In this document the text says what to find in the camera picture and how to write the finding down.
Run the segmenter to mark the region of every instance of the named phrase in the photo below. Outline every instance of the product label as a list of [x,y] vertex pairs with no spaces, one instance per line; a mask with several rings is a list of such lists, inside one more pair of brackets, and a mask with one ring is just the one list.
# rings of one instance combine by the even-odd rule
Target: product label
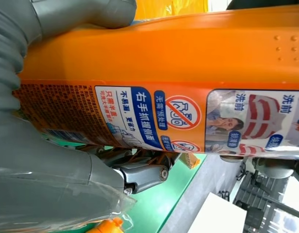
[[63,140],[299,159],[299,91],[26,83],[14,95],[21,115]]
[[154,122],[151,96],[146,89],[111,86],[95,89],[107,127],[122,146],[162,150]]
[[207,103],[208,153],[299,158],[299,91],[214,90]]

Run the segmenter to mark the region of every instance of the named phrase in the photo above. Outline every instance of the orange plastic container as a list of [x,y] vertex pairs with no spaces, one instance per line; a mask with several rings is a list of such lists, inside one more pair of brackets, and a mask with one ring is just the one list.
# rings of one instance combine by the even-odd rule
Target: orange plastic container
[[299,6],[73,31],[20,78],[24,116],[61,139],[299,158]]

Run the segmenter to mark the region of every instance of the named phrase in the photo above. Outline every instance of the bolt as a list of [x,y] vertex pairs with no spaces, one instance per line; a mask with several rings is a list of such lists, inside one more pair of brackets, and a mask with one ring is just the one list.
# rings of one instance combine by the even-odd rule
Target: bolt
[[162,181],[165,181],[168,178],[168,170],[165,168],[162,168],[162,170],[160,173],[160,177]]
[[130,194],[132,193],[132,188],[125,188],[124,190],[124,193],[126,194],[127,196],[129,196]]

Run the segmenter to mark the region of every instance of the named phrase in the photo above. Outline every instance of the orange bottle cap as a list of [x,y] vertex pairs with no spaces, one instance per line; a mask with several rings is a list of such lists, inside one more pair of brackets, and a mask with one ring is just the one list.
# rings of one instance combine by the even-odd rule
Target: orange bottle cap
[[87,233],[124,233],[122,230],[123,221],[121,218],[107,219],[101,222],[97,227],[88,231]]

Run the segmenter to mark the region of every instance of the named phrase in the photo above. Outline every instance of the machine part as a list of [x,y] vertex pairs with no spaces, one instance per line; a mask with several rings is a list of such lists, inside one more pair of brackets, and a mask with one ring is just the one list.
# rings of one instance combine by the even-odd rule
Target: machine part
[[124,189],[124,193],[126,194],[126,195],[128,195],[128,196],[129,196],[130,194],[131,194],[132,191],[133,191],[132,188],[125,188],[125,189]]
[[132,151],[124,148],[113,148],[97,154],[103,163],[113,167],[115,164],[122,164],[128,161],[132,156]]
[[91,23],[105,28],[129,26],[135,0],[32,0],[44,36],[53,36]]
[[[23,70],[28,45],[79,23],[128,25],[134,16],[134,2],[0,0],[0,232],[51,231],[56,223],[68,228],[71,219],[125,210],[122,177],[97,156],[49,143],[30,123],[13,116],[20,105],[12,90],[20,87],[15,73]],[[94,21],[93,9],[98,12]],[[88,204],[92,208],[84,210]]]
[[166,168],[163,167],[162,169],[162,171],[160,172],[160,179],[162,181],[166,181],[168,174],[169,174],[169,172]]
[[263,191],[264,191],[265,193],[268,194],[268,195],[272,195],[273,191],[265,185],[263,185],[262,182],[257,181],[258,179],[258,171],[256,170],[254,174],[251,174],[251,176],[251,184],[257,188],[260,188]]
[[168,171],[162,165],[122,164],[119,166],[125,177],[125,184],[134,184],[132,193],[140,193],[162,183],[168,178]]
[[293,174],[294,160],[256,158],[254,168],[265,176],[275,179],[287,178]]
[[220,155],[220,158],[226,163],[241,163],[243,160],[243,156],[229,156],[229,155]]
[[76,147],[76,150],[85,151],[87,153],[98,155],[104,151],[104,146],[102,145],[85,145]]

